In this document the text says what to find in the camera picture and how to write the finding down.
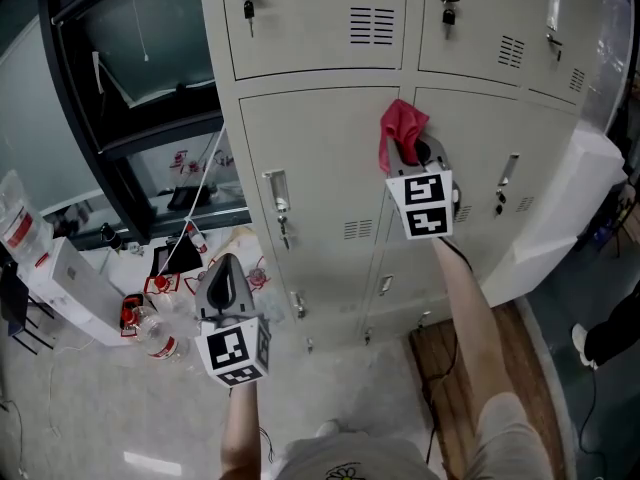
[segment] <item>shoe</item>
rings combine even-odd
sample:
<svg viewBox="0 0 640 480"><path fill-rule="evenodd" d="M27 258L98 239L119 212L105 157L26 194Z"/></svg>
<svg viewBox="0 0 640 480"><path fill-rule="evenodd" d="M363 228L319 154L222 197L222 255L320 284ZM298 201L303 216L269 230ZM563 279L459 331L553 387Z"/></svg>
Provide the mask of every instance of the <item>shoe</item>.
<svg viewBox="0 0 640 480"><path fill-rule="evenodd" d="M337 436L340 432L341 427L338 420L329 420L320 425L320 428L316 431L316 437Z"/></svg>
<svg viewBox="0 0 640 480"><path fill-rule="evenodd" d="M598 365L596 364L596 362L589 361L587 359L587 356L584 355L584 344L587 341L587 333L588 331L584 327L582 327L580 324L576 324L571 329L571 340L573 341L573 346L580 354L580 361L582 361L582 364L588 366L589 368L597 370Z"/></svg>

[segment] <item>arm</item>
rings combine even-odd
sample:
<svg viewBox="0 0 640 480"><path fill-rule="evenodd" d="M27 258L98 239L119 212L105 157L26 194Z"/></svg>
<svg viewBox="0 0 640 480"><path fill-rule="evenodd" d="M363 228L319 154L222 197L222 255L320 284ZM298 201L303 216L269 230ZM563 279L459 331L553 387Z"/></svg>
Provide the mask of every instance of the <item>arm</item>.
<svg viewBox="0 0 640 480"><path fill-rule="evenodd" d="M231 391L227 425L220 450L224 480L260 478L259 429L256 383L236 386Z"/></svg>
<svg viewBox="0 0 640 480"><path fill-rule="evenodd" d="M469 374L476 414L494 395L513 392L502 357L495 317L473 273L442 240L434 248L444 274L453 324Z"/></svg>

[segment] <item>pink rag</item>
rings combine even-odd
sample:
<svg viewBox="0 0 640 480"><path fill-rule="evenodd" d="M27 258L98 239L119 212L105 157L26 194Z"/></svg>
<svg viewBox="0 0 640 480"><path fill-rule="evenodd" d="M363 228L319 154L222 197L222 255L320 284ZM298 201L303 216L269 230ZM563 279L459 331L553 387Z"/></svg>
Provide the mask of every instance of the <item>pink rag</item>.
<svg viewBox="0 0 640 480"><path fill-rule="evenodd" d="M380 169L389 174L389 151L387 137L400 143L402 159L409 165L418 165L418 155L414 148L422 129L429 121L429 116L420 112L406 101L395 100L380 119Z"/></svg>

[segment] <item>person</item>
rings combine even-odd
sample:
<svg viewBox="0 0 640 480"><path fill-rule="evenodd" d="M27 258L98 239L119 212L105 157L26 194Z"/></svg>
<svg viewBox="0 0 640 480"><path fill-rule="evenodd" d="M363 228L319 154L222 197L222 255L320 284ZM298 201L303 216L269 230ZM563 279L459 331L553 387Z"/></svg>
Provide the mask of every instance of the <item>person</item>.
<svg viewBox="0 0 640 480"><path fill-rule="evenodd" d="M635 344L640 339L640 281L606 321L589 331L574 325L571 339L582 364L594 370Z"/></svg>
<svg viewBox="0 0 640 480"><path fill-rule="evenodd" d="M549 458L527 421L507 374L498 327L466 259L450 242L434 240L449 294L462 359L479 414L477 449L465 479L551 480ZM233 388L222 439L223 480L260 478L255 383ZM289 444L274 464L275 480L436 480L418 448L402 439L340 432L325 423L316 438Z"/></svg>

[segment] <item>wooden floor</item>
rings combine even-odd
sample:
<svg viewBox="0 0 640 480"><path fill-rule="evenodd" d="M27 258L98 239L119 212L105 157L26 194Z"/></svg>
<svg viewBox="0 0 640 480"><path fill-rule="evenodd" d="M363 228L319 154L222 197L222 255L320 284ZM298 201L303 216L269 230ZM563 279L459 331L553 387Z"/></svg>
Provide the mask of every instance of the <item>wooden floor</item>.
<svg viewBox="0 0 640 480"><path fill-rule="evenodd" d="M558 423L549 389L527 330L513 303L499 306L494 313L507 371L514 389L527 411L529 422L538 431L547 449L555 480L564 480L564 458ZM453 323L448 321L417 329L410 334L409 341L420 371L422 391L427 403L434 390L434 418L445 463L461 479L475 450L475 425L478 418L471 404L471 387L462 357L458 357L456 366L444 381L434 379L426 382L426 379L446 372L451 365L455 343Z"/></svg>

